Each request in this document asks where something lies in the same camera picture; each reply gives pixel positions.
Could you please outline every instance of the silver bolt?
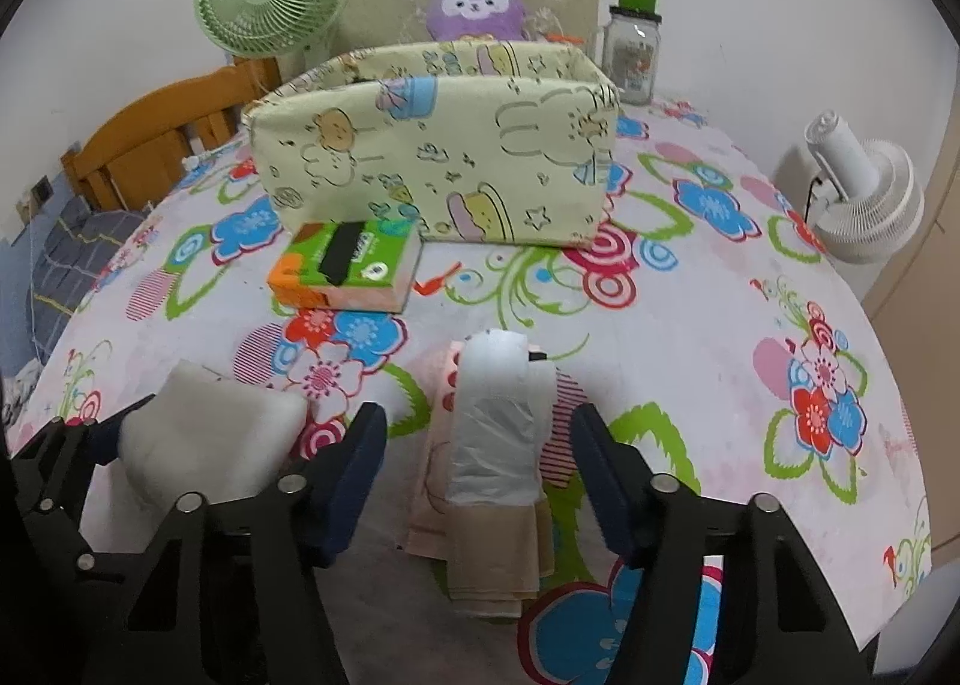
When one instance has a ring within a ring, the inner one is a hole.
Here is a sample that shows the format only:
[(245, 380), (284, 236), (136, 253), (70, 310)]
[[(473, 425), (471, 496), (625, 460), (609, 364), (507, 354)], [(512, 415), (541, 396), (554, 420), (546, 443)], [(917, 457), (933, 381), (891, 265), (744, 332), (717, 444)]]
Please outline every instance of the silver bolt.
[(650, 486), (661, 493), (676, 493), (680, 489), (680, 479), (673, 474), (654, 474)]
[(302, 474), (287, 474), (286, 477), (280, 477), (280, 481), (277, 482), (277, 490), (288, 495), (299, 493), (304, 487), (306, 487), (306, 477)]
[(761, 512), (775, 512), (779, 510), (779, 501), (769, 493), (757, 493), (754, 503)]
[(184, 493), (176, 499), (176, 508), (184, 514), (195, 512), (203, 506), (203, 496), (200, 493)]

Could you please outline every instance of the purple plush toy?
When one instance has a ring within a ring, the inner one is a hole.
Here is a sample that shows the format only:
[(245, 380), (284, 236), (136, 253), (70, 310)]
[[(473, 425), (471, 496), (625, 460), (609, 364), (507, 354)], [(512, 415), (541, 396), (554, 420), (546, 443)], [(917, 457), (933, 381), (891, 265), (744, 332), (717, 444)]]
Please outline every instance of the purple plush toy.
[(432, 0), (426, 28), (434, 41), (469, 36), (493, 36), (498, 41), (522, 41), (526, 11), (520, 0)]

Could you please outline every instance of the fabric storage basket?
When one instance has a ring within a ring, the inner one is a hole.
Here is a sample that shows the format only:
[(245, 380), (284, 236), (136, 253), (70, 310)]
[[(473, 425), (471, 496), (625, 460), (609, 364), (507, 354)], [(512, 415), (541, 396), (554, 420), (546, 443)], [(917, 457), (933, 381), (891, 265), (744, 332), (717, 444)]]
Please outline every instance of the fabric storage basket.
[(573, 46), (402, 44), (344, 54), (245, 113), (291, 231), (416, 220), (426, 239), (583, 245), (603, 211), (619, 101)]

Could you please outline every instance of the floral tablecloth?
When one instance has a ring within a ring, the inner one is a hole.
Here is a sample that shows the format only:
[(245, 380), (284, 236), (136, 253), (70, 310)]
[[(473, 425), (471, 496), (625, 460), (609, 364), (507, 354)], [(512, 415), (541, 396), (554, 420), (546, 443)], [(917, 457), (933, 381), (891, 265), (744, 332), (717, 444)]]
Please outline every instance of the floral tablecloth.
[[(589, 400), (655, 470), (731, 501), (780, 498), (865, 644), (930, 569), (920, 463), (880, 345), (726, 135), (685, 103), (627, 114), (591, 249), (427, 244), (400, 316), (280, 306), (265, 278), (289, 236), (246, 143), (208, 153), (80, 304), (11, 445), (55, 415), (120, 410), (182, 357), (307, 394), (304, 455), (381, 402), (383, 469), (352, 547), (317, 575), (352, 682), (589, 685), (638, 580), (603, 547), (571, 459), (566, 417)], [(395, 546), (445, 350), (490, 327), (526, 332), (559, 369), (544, 457), (557, 570), (518, 624), (455, 616), (443, 570)], [(94, 549), (142, 548), (155, 525), (118, 462), (98, 469), (82, 525)], [(704, 565), (688, 683), (706, 682), (721, 583)]]

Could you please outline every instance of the black tape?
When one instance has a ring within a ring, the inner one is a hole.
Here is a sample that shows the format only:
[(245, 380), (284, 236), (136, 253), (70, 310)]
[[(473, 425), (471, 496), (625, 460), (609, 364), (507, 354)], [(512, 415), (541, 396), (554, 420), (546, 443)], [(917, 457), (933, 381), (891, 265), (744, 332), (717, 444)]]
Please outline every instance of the black tape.
[(363, 233), (365, 222), (344, 222), (337, 225), (337, 229), (330, 236), (330, 244), (323, 253), (323, 260), (317, 270), (326, 277), (326, 280), (339, 287), (347, 281), (350, 263), (357, 251), (360, 234)]

